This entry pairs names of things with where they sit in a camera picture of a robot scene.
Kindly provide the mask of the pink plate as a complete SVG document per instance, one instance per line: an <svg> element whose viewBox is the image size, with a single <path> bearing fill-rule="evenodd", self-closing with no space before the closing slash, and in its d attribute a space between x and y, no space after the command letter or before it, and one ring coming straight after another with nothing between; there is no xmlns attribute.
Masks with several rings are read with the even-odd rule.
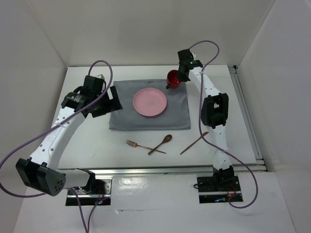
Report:
<svg viewBox="0 0 311 233"><path fill-rule="evenodd" d="M144 88L133 97L133 108L144 117L155 117L167 107L165 94L156 88Z"/></svg>

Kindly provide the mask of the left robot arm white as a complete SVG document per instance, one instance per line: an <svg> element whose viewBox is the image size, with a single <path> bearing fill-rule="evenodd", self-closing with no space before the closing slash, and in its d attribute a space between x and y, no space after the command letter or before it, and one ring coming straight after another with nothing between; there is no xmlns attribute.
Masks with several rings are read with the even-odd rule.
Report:
<svg viewBox="0 0 311 233"><path fill-rule="evenodd" d="M74 187L86 194L103 187L104 183L90 170L59 170L58 166L72 136L88 115L99 117L120 109L116 87L108 87L104 79L87 75L82 86L64 97L52 131L39 147L28 159L17 161L16 169L23 183L50 196Z"/></svg>

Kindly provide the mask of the red mug black handle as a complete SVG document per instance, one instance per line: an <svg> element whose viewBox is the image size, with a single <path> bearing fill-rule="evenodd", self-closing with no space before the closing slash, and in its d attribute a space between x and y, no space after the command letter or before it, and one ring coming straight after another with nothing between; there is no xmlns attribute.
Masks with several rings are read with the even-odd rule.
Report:
<svg viewBox="0 0 311 233"><path fill-rule="evenodd" d="M176 89L179 87L180 81L177 78L177 74L178 74L177 70L171 70L167 74L166 89Z"/></svg>

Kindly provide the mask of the grey cloth placemat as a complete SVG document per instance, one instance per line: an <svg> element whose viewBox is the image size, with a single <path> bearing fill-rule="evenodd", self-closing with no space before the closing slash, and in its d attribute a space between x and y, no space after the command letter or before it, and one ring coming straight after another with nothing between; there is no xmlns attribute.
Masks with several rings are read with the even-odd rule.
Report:
<svg viewBox="0 0 311 233"><path fill-rule="evenodd" d="M166 89L164 79L115 81L114 86L122 105L111 113L109 128L118 131L189 130L190 114L186 84L176 89ZM133 106L135 94L145 88L155 88L164 93L167 107L157 116L143 116Z"/></svg>

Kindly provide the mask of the brown wooden spoon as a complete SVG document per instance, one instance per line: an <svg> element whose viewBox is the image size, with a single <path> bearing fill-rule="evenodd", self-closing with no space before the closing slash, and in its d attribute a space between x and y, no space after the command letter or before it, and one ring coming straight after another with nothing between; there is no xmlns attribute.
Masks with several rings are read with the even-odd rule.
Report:
<svg viewBox="0 0 311 233"><path fill-rule="evenodd" d="M172 140L172 138L173 138L173 136L172 136L171 134L166 135L166 136L163 138L162 142L161 142L159 145L157 145L157 146L156 146L155 148L153 148L150 152L148 152L148 155L151 155L152 153L154 153L154 152L155 152L160 146L162 146L163 144L170 142L170 141Z"/></svg>

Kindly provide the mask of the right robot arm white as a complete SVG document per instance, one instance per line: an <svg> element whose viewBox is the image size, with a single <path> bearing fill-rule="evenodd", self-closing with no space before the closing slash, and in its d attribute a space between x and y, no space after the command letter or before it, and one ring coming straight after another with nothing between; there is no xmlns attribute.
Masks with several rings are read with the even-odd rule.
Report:
<svg viewBox="0 0 311 233"><path fill-rule="evenodd" d="M234 170L227 151L225 125L228 119L229 97L221 93L208 75L202 71L203 64L196 60L189 49L177 53L179 68L177 79L193 82L200 91L200 123L209 132L209 143L216 149L212 160L212 181L209 186L224 190L234 179Z"/></svg>

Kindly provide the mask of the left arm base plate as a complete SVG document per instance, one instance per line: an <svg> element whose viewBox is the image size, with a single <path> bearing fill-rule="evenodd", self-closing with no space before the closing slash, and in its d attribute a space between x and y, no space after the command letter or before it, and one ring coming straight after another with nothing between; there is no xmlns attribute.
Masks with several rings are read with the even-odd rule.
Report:
<svg viewBox="0 0 311 233"><path fill-rule="evenodd" d="M66 206L78 206L78 200L74 192L76 192L81 206L109 206L111 204L112 177L97 178L100 180L91 191L85 191L81 187L74 187L68 190L66 197Z"/></svg>

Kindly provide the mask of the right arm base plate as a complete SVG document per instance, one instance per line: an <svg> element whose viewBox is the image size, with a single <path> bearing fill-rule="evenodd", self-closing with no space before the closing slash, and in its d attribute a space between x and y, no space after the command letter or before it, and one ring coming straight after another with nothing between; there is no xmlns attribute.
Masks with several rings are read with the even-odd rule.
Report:
<svg viewBox="0 0 311 233"><path fill-rule="evenodd" d="M235 176L231 181L216 184L212 177L197 177L197 183L193 188L198 190L199 202L225 203L231 198L231 202L243 202L239 178Z"/></svg>

